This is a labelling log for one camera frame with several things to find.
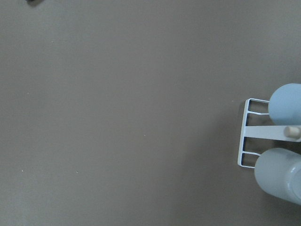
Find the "grey cup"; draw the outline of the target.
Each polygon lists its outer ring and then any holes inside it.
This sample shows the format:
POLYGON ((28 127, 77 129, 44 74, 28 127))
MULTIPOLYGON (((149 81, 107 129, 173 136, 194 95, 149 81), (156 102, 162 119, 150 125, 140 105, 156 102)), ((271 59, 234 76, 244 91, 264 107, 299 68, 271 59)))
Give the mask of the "grey cup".
POLYGON ((254 167, 259 187, 277 198, 301 203, 301 155, 284 148, 263 152, 254 167))

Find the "light blue cup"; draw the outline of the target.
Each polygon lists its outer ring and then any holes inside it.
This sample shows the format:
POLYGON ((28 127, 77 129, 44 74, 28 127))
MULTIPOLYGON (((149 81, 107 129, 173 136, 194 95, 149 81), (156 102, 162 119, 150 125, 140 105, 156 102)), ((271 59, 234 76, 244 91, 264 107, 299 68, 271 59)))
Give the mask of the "light blue cup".
POLYGON ((276 125, 300 125, 301 85, 290 83, 279 87, 269 100, 268 110, 276 125))

